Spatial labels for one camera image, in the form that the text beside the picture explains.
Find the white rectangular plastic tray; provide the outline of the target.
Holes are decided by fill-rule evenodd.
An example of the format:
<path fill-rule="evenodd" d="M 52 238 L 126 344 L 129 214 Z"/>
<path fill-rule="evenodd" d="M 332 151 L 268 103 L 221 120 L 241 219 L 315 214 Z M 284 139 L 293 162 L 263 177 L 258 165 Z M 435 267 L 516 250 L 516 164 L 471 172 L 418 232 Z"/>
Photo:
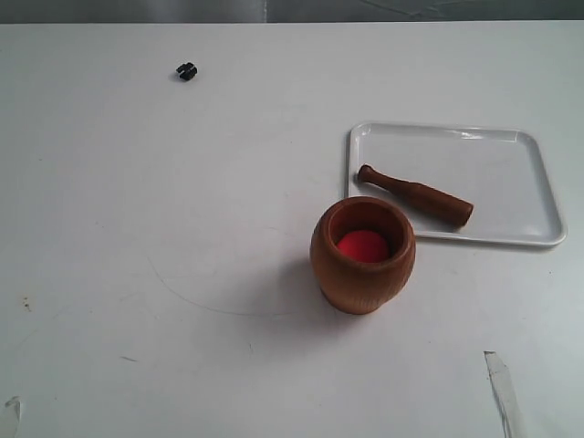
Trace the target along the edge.
<path fill-rule="evenodd" d="M 364 164 L 471 203 L 468 223 L 454 229 L 359 182 Z M 567 234 L 539 145 L 521 130 L 362 122 L 349 133 L 345 194 L 398 205 L 419 239 L 551 248 Z"/>

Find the small black plastic part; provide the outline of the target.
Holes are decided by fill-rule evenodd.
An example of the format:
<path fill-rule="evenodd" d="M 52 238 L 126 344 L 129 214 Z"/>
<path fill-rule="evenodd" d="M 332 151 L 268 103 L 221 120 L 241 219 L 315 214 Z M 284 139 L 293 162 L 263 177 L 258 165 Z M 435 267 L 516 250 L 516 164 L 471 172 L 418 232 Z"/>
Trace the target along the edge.
<path fill-rule="evenodd" d="M 175 69 L 175 73 L 179 80 L 188 82 L 198 74 L 198 68 L 193 62 L 186 62 Z"/>

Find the clear tape strip right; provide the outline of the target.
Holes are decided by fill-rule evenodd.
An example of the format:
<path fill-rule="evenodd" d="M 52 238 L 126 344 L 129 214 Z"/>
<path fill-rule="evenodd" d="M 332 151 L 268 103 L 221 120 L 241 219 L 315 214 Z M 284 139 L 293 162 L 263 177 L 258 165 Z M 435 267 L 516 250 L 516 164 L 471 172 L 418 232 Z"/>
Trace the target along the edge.
<path fill-rule="evenodd" d="M 494 351 L 485 351 L 484 356 L 505 437 L 526 438 L 527 430 L 524 418 L 517 402 L 508 367 Z"/>

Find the red ball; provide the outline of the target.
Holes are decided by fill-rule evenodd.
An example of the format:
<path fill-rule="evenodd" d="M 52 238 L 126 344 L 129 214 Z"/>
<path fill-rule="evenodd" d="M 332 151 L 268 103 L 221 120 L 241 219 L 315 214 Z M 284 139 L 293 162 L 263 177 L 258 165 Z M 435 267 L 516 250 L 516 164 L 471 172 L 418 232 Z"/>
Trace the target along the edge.
<path fill-rule="evenodd" d="M 345 234 L 337 243 L 339 251 L 360 263 L 381 263 L 391 256 L 386 239 L 371 230 L 356 230 Z"/>

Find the clear tape strip left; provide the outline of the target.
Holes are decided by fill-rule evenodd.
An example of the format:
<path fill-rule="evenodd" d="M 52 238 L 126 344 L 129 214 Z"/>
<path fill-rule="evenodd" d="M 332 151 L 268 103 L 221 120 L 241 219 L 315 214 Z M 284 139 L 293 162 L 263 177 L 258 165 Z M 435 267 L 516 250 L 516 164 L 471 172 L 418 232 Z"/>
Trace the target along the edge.
<path fill-rule="evenodd" d="M 5 403 L 0 418 L 0 437 L 15 438 L 21 420 L 21 400 L 18 396 L 12 397 Z"/>

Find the brown wooden pestle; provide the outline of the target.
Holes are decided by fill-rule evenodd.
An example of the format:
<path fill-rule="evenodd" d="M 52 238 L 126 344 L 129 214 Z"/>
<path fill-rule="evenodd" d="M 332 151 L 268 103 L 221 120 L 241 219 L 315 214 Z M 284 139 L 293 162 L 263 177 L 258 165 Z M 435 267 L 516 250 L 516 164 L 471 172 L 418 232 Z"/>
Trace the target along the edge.
<path fill-rule="evenodd" d="M 474 211 L 474 206 L 463 199 L 420 182 L 390 177 L 377 172 L 368 164 L 360 167 L 357 180 L 360 183 L 380 187 L 421 213 L 428 214 L 454 228 L 464 227 Z"/>

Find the wooden mortar cup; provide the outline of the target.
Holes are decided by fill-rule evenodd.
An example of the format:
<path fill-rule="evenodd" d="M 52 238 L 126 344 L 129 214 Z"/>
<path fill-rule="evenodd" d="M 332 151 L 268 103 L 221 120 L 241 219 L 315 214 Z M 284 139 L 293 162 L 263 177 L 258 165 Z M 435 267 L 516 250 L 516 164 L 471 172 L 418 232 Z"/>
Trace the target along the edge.
<path fill-rule="evenodd" d="M 390 249 L 387 259 L 364 263 L 341 253 L 341 238 L 361 230 L 384 238 Z M 409 220 L 399 208 L 377 198 L 355 196 L 334 203 L 319 218 L 309 257 L 328 302 L 345 313 L 364 315 L 404 288 L 414 266 L 416 241 Z"/>

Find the clear tape strip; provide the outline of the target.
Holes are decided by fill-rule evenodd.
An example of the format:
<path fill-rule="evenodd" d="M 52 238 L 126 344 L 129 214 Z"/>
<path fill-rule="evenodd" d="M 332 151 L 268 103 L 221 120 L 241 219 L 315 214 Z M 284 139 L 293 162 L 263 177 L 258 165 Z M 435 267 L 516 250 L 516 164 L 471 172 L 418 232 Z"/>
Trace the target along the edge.
<path fill-rule="evenodd" d="M 0 437 L 15 438 L 21 420 L 21 400 L 18 396 L 12 397 L 5 403 L 0 418 Z"/>
<path fill-rule="evenodd" d="M 524 418 L 517 402 L 508 367 L 494 351 L 485 351 L 484 356 L 505 437 L 526 438 L 527 430 Z"/>

